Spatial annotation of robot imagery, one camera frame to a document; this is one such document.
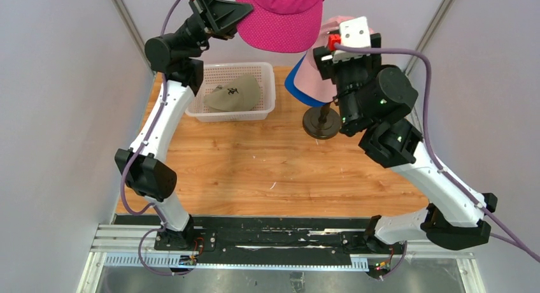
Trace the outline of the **light pink baseball cap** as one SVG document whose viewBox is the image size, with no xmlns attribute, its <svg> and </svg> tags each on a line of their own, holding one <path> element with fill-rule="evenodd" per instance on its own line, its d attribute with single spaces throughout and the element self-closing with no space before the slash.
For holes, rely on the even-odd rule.
<svg viewBox="0 0 540 293">
<path fill-rule="evenodd" d="M 330 79 L 323 80 L 320 76 L 313 58 L 313 50 L 320 46 L 326 46 L 329 35 L 334 31 L 339 32 L 340 23 L 352 19 L 353 17 L 336 16 L 323 22 L 312 47 L 306 51 L 286 77 L 285 88 L 300 102 L 311 107 L 319 107 L 331 102 L 336 95 L 336 88 L 332 81 Z"/>
</svg>

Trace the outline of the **magenta baseball cap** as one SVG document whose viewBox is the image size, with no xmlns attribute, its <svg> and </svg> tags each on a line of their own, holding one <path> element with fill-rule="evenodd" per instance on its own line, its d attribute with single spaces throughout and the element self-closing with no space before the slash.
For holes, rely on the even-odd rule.
<svg viewBox="0 0 540 293">
<path fill-rule="evenodd" d="M 236 0 L 253 11 L 239 24 L 245 43 L 268 52 L 301 53 L 318 37 L 325 0 Z"/>
</svg>

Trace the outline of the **blue baseball cap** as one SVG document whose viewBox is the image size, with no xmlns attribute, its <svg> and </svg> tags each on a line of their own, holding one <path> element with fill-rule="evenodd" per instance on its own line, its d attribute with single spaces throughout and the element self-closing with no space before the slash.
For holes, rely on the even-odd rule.
<svg viewBox="0 0 540 293">
<path fill-rule="evenodd" d="M 285 79 L 285 88 L 301 103 L 318 107 L 333 101 L 337 94 L 331 80 L 323 80 L 316 66 L 304 54 Z"/>
</svg>

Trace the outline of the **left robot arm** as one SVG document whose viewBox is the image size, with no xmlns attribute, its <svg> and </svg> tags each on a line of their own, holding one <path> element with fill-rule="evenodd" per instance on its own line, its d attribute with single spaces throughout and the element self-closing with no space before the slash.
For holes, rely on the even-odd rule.
<svg viewBox="0 0 540 293">
<path fill-rule="evenodd" d="M 180 119 L 199 91 L 211 38 L 227 41 L 253 6 L 228 0 L 176 0 L 160 34 L 145 42 L 152 71 L 162 77 L 159 96 L 136 139 L 119 148 L 115 163 L 121 174 L 120 200 L 133 216 L 153 209 L 160 219 L 157 237 L 179 250 L 197 241 L 194 220 L 175 194 L 177 174 L 166 155 Z"/>
</svg>

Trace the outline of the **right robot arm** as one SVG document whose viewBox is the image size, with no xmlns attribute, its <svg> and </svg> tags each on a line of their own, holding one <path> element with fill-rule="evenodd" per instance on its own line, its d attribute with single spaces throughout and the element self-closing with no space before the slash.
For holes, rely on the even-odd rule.
<svg viewBox="0 0 540 293">
<path fill-rule="evenodd" d="M 369 37 L 373 53 L 339 60 L 344 44 L 344 36 L 331 31 L 326 44 L 313 51 L 321 77 L 336 89 L 332 99 L 339 109 L 340 133 L 361 133 L 359 147 L 372 161 L 406 178 L 429 200 L 413 213 L 371 217 L 359 247 L 379 253 L 422 239 L 447 250 L 486 244 L 491 227 L 485 215 L 495 211 L 497 197 L 451 178 L 428 149 L 427 138 L 407 119 L 418 92 L 397 66 L 382 63 L 381 36 Z"/>
</svg>

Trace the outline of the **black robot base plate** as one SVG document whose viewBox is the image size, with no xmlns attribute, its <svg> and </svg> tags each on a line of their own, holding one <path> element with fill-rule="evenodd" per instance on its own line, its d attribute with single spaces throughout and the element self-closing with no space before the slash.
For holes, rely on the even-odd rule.
<svg viewBox="0 0 540 293">
<path fill-rule="evenodd" d="M 173 231 L 158 231 L 157 249 L 170 243 L 173 250 L 197 250 L 204 234 L 222 236 L 226 246 L 305 247 L 327 246 L 340 248 L 347 254 L 398 253 L 407 247 L 404 242 L 384 245 L 367 236 L 370 221 L 366 218 L 278 218 L 278 217 L 209 217 L 198 216 L 188 241 Z"/>
</svg>

